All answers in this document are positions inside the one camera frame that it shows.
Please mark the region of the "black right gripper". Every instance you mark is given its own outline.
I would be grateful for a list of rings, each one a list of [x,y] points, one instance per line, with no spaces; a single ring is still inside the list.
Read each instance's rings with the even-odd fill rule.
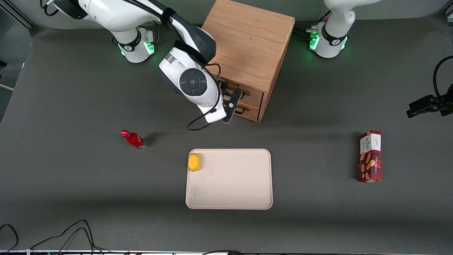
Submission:
[[[240,88],[236,88],[232,93],[232,101],[230,101],[231,95],[227,90],[227,86],[228,84],[219,82],[219,87],[222,92],[222,101],[224,103],[223,106],[226,113],[226,116],[222,118],[223,123],[230,123],[240,100],[243,98],[243,91]]]

